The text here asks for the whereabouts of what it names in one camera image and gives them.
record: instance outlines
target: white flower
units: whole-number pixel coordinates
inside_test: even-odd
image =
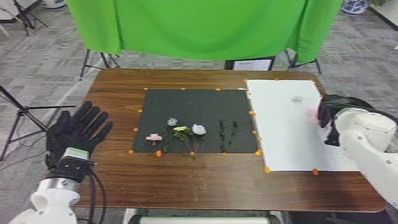
[[[206,134],[206,128],[203,125],[194,124],[192,126],[192,132],[196,135],[204,135]]]
[[[167,125],[169,125],[171,127],[174,127],[174,126],[178,125],[178,119],[176,119],[176,118],[171,118],[171,119],[167,120]]]

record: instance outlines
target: floor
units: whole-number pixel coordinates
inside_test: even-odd
[[[96,78],[98,70],[89,69],[85,79],[78,82],[85,49],[78,31],[73,25],[68,9],[48,10],[41,6],[34,9],[50,27],[39,26],[27,37],[21,24],[4,24],[11,37],[0,33],[0,84],[25,105],[80,104]],[[325,41],[318,60],[323,74],[322,84],[329,93],[361,97],[373,106],[398,116],[398,33],[375,15],[366,12],[361,16],[339,14]],[[224,61],[196,61],[160,57],[135,52],[123,52],[117,59],[124,68],[176,68],[222,69]],[[91,63],[101,65],[94,55]],[[277,56],[274,70],[286,70],[284,54]],[[315,65],[299,70],[316,73]],[[5,142],[16,110],[0,99],[0,142]],[[36,112],[45,120],[52,111]],[[18,128],[21,135],[34,126],[27,121]],[[43,136],[14,143],[5,162],[0,162],[0,223],[7,223],[16,214],[29,207],[29,195],[45,176]],[[7,169],[5,166],[23,158],[32,157]],[[112,209],[108,221],[121,223],[123,210]]]

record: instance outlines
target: black cable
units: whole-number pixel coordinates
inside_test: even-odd
[[[89,224],[91,224],[96,213],[96,180],[92,175],[89,175],[89,192],[91,192],[91,213],[89,213]]]
[[[100,185],[100,188],[101,188],[101,193],[103,193],[103,212],[101,212],[101,219],[100,219],[100,224],[103,224],[105,215],[107,215],[107,192],[105,192],[103,182],[98,178],[94,170],[91,172],[92,172],[92,176],[94,176],[94,179],[96,179],[96,182],[98,182],[98,185]]]
[[[11,167],[14,166],[18,163],[25,162],[29,159],[39,157],[43,154],[46,153],[46,150],[34,156],[27,157],[23,160],[20,160],[18,162],[11,163],[5,167],[0,168],[0,172]]]

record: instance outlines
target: metal stand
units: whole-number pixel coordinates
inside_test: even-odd
[[[318,59],[315,59],[311,62],[307,62],[304,64],[297,64],[297,54],[295,54],[295,57],[293,57],[293,61],[291,61],[291,58],[290,58],[290,52],[286,50],[284,50],[284,54],[286,54],[288,61],[290,61],[290,67],[288,67],[286,71],[290,71],[293,68],[299,68],[302,65],[307,65],[307,64],[315,63],[316,69],[318,69],[318,74],[322,75]]]
[[[21,103],[18,102],[16,98],[13,97],[11,93],[7,92],[7,90],[4,89],[4,87],[0,86],[0,93],[4,94],[4,99],[9,101],[9,103],[13,104],[13,106],[18,108],[18,112],[16,112],[16,120],[14,120],[14,124],[13,124],[13,128],[11,128],[11,132],[9,132],[9,138],[7,138],[7,142],[5,142],[5,146],[4,146],[4,152],[2,152],[2,156],[0,156],[0,161],[4,161],[4,156],[7,153],[7,149],[9,149],[9,145],[13,142],[23,140],[25,138],[32,137],[34,135],[37,135],[39,133],[48,131],[48,126],[57,114],[57,111],[53,113],[53,116],[50,118],[48,123],[45,124],[37,117],[32,115],[30,110],[43,110],[43,109],[60,109],[60,108],[69,108],[75,106],[45,106],[45,107],[27,107],[21,105]],[[21,137],[14,138],[14,134],[16,134],[16,127],[20,124],[20,120],[21,117],[27,116],[27,118],[30,119],[30,121],[34,122],[34,124],[39,127],[39,130],[36,132],[32,132],[30,134],[23,135]]]
[[[119,64],[116,62],[116,59],[114,59],[112,54],[107,54],[108,55],[108,60],[107,60],[107,56],[105,56],[105,53],[103,52],[100,53],[100,55],[101,55],[105,67],[110,68],[110,64],[114,63],[116,68],[119,68],[121,66],[119,66]],[[82,79],[84,79],[85,68],[96,68],[96,69],[103,70],[103,68],[100,68],[94,65],[89,65],[87,64],[89,58],[91,58],[91,50],[87,49],[85,58],[84,58],[84,67],[82,67],[82,71],[80,71],[80,76],[78,76],[80,79],[78,79],[78,81],[82,81]]]
[[[16,0],[13,0],[14,2],[14,6],[16,6],[16,10],[20,13],[20,18],[21,18],[21,22],[23,22],[23,29],[27,32],[27,36],[29,36],[29,28],[36,29],[36,21],[45,25],[45,27],[48,27],[46,23],[39,20],[39,18],[36,17],[36,15],[27,11],[27,9],[21,7],[21,4]]]

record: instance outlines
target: white paper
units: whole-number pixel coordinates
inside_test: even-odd
[[[323,144],[316,124],[320,92],[313,81],[249,80],[249,98],[270,171],[357,171],[339,147]]]
[[[270,59],[235,61],[233,70],[268,71],[270,70],[270,62],[272,62]]]

